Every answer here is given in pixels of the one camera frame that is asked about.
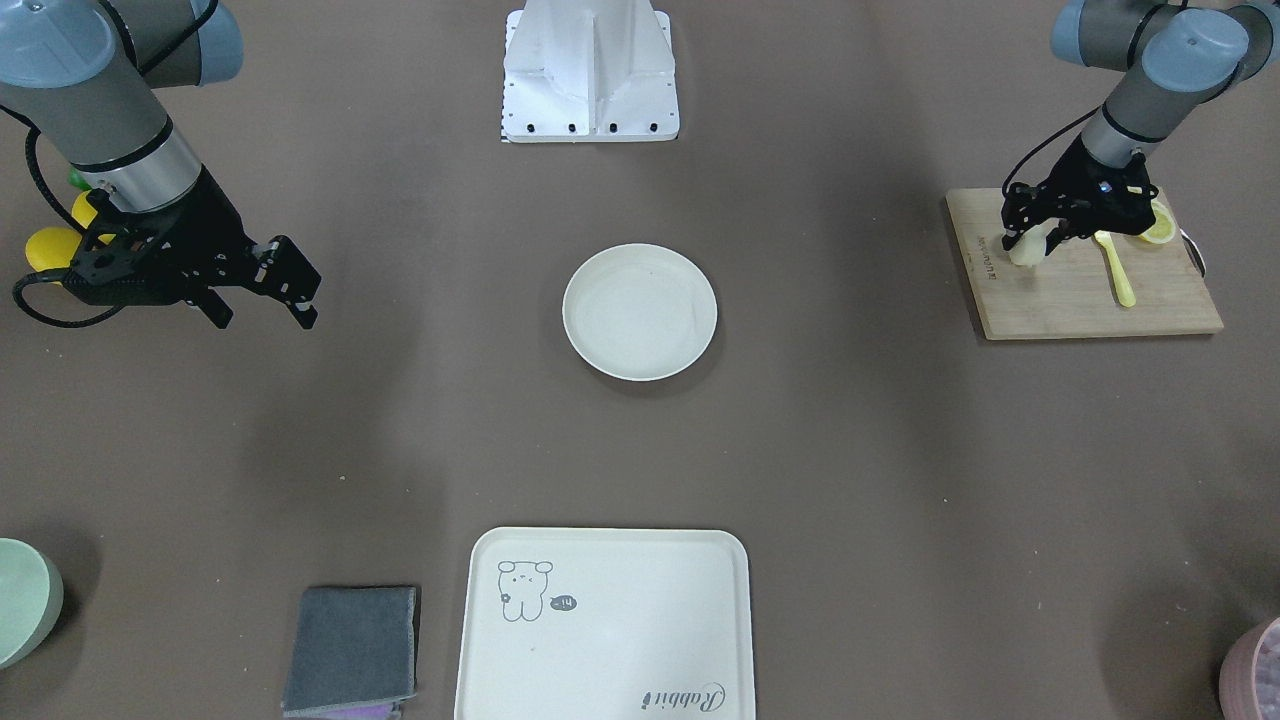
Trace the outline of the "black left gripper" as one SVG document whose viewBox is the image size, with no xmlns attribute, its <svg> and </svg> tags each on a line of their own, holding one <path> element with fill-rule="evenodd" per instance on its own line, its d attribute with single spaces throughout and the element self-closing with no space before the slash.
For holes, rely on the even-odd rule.
<svg viewBox="0 0 1280 720">
<path fill-rule="evenodd" d="M 1078 136 L 1039 184 L 1039 210 L 1046 222 L 1044 256 L 1071 236 L 1087 237 L 1098 231 L 1137 236 L 1155 224 L 1152 184 L 1143 151 L 1124 152 L 1120 167 L 1098 161 Z"/>
</svg>

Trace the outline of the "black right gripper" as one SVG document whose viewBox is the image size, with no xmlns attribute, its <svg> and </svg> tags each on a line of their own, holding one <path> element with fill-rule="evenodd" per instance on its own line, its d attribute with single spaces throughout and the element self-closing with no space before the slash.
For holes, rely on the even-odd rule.
<svg viewBox="0 0 1280 720">
<path fill-rule="evenodd" d="M 106 306 L 193 304 L 219 329 L 234 316 L 215 291 L 241 287 L 288 306 L 301 328 L 317 320 L 321 277 L 287 236 L 261 243 L 209 169 L 178 200 L 129 213 L 116 193 L 95 191 L 95 302 Z"/>
</svg>

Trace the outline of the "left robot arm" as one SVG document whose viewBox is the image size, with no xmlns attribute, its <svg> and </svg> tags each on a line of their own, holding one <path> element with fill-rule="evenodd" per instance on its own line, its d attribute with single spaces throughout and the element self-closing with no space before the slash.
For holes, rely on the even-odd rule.
<svg viewBox="0 0 1280 720">
<path fill-rule="evenodd" d="M 1046 241 L 1053 251 L 1073 237 L 1152 227 L 1149 156 L 1199 105 L 1277 60 L 1277 4 L 1070 1 L 1050 45 L 1061 60 L 1121 73 L 1041 184 L 1050 205 L 1032 219 L 1059 222 Z"/>
</svg>

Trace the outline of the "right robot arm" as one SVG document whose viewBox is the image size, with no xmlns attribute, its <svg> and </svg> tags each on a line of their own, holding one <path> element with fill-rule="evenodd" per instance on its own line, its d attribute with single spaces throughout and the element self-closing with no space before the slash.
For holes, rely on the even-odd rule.
<svg viewBox="0 0 1280 720">
<path fill-rule="evenodd" d="M 283 304 L 303 328 L 321 282 L 293 241 L 257 243 L 210 170 L 156 97 L 157 88 L 234 78 L 244 42 L 219 1 L 5 1 L 3 110 L 28 129 L 26 158 L 37 188 L 36 142 L 47 137 L 86 191 L 79 215 L 49 243 L 31 240 L 33 270 L 14 283 L 15 305 L 46 325 L 24 296 L 56 283 L 109 319 L 124 307 L 188 304 L 216 327 L 230 307 L 221 287 Z"/>
</svg>

